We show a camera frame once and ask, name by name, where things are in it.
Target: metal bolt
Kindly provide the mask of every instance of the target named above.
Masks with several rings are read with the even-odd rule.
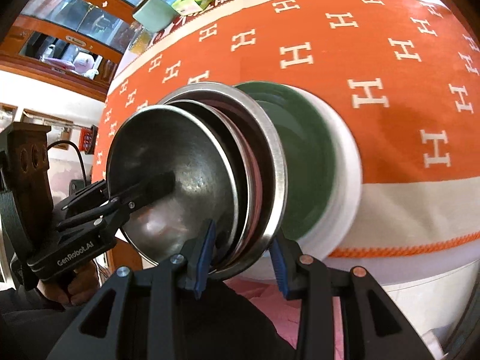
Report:
[[[314,261],[314,258],[308,254],[303,254],[300,256],[299,260],[302,264],[309,266]]]
[[[185,257],[183,257],[181,254],[174,254],[172,257],[170,257],[170,262],[172,264],[175,264],[176,266],[183,263],[185,261]]]
[[[121,266],[119,269],[117,269],[117,275],[120,276],[121,278],[128,276],[129,273],[130,273],[130,268],[128,266]]]
[[[356,266],[353,268],[353,274],[357,276],[357,278],[364,278],[367,275],[367,271],[362,266]]]

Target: orange tablecloth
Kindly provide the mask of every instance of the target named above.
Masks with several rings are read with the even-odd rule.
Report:
[[[167,32],[112,84],[94,179],[123,121],[172,90],[275,81],[333,107],[361,154],[361,205],[332,256],[480,238],[480,52],[440,1],[218,0]]]

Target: metal bowl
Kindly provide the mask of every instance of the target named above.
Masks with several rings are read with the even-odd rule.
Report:
[[[255,234],[231,265],[211,274],[231,278],[257,261],[277,233],[287,198],[287,165],[277,130],[265,111],[244,92],[216,82],[199,82],[175,90],[160,100],[192,99],[208,104],[228,116],[251,146],[262,176],[262,210]]]
[[[195,100],[174,100],[169,105],[190,112],[217,133],[230,160],[238,190],[239,216],[232,251],[221,262],[221,266],[227,266],[245,249],[258,224],[262,206],[262,178],[258,163],[238,127],[219,110]]]
[[[122,232],[155,264],[197,236],[205,219],[217,224],[214,262],[225,258],[238,226],[232,168],[214,134],[198,118],[170,105],[134,113],[118,129],[106,165],[111,196],[146,175],[173,171],[175,189],[130,216]]]

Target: white floor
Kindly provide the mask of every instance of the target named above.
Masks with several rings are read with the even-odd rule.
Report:
[[[479,267],[477,261],[428,279],[383,288],[420,335],[433,330],[443,343],[463,314]]]

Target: copper-colored bolt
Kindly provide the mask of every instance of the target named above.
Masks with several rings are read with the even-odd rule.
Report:
[[[302,256],[300,256],[299,260],[302,264],[309,266],[314,261],[314,258],[312,256],[309,256],[308,254],[303,254]]]
[[[353,274],[357,276],[357,278],[364,278],[367,275],[367,271],[362,266],[356,266],[353,268]]]

